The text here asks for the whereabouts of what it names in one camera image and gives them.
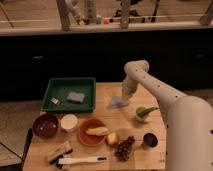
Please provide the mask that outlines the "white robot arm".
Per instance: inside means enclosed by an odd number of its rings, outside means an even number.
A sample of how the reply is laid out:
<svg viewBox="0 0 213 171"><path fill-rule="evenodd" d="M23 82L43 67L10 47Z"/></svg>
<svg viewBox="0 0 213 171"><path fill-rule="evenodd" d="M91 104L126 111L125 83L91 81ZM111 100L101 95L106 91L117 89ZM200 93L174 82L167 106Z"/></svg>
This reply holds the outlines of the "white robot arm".
<svg viewBox="0 0 213 171"><path fill-rule="evenodd" d="M141 84L167 109L165 171L213 171L213 107L148 73L145 60L127 62L122 98L130 99Z"/></svg>

